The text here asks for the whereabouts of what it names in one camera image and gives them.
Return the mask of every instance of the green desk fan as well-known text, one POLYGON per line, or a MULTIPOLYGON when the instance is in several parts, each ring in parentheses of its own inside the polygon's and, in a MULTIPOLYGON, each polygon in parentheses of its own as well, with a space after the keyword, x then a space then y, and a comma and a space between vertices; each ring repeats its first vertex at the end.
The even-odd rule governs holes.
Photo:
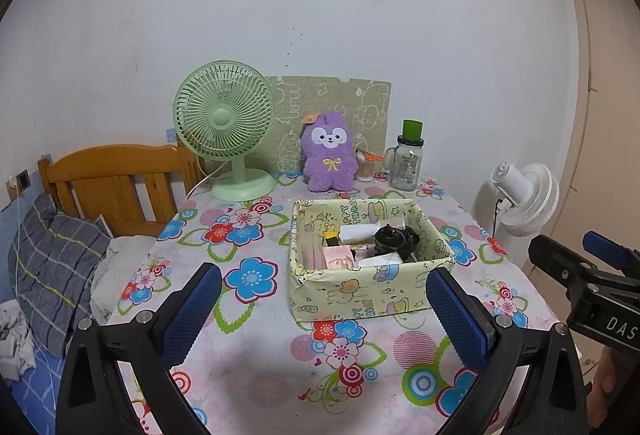
POLYGON ((232 170, 217 177, 211 189, 225 202, 260 198, 276 187, 264 170, 246 168, 273 124, 273 92, 253 68, 235 61, 214 61, 194 70, 174 101, 175 130, 192 152, 231 161, 232 170))

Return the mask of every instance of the cartoon pattern box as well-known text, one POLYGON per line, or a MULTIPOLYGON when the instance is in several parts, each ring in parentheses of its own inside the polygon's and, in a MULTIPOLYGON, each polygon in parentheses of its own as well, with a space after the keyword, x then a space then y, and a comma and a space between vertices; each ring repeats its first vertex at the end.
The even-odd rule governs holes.
POLYGON ((436 267, 450 271, 453 264, 449 244, 414 200, 301 200, 293 206, 289 299, 298 322, 359 319, 426 309, 427 274, 436 267), (324 232, 339 231, 342 224, 375 223, 400 215, 420 235, 418 262, 316 271, 303 267, 299 231, 324 237, 324 232))

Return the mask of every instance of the fan stand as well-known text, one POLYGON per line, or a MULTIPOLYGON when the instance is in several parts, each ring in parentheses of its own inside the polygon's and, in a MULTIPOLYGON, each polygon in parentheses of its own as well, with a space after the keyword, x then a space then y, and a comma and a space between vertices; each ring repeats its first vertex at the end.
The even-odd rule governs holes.
POLYGON ((246 168, 244 157, 231 160, 233 170, 213 181, 211 193, 223 202, 245 202, 271 193, 276 179, 264 170, 246 168))

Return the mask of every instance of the blue gripper pad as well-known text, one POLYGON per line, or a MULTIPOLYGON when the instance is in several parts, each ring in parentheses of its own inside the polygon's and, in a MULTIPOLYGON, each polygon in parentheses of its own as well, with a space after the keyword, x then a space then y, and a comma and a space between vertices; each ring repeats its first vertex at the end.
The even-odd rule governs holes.
POLYGON ((480 309, 482 304, 476 303, 442 267, 429 273, 426 293, 462 364, 481 373, 495 342, 495 329, 480 309))
POLYGON ((212 263, 204 263, 182 290, 172 293, 178 295, 179 299, 184 299, 185 293, 188 296, 162 333, 160 360, 164 368, 168 370, 184 362, 207 316, 218 301, 220 291, 220 268, 212 263))
POLYGON ((619 271, 623 271, 629 265, 626 249, 595 231, 585 233, 582 237, 582 248, 619 271))

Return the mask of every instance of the jar handle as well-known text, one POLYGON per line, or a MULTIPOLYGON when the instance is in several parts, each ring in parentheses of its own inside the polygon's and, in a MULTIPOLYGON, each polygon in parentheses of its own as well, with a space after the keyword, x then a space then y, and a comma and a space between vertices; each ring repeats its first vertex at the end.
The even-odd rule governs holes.
POLYGON ((396 160, 396 151, 397 150, 398 150, 397 146, 394 146, 392 148, 387 148, 386 149, 385 159, 382 161, 382 170, 384 170, 385 173, 391 173, 391 171, 393 170, 393 163, 396 160), (391 152, 393 152, 394 158, 391 159, 391 161, 389 161, 389 156, 390 156, 391 152))

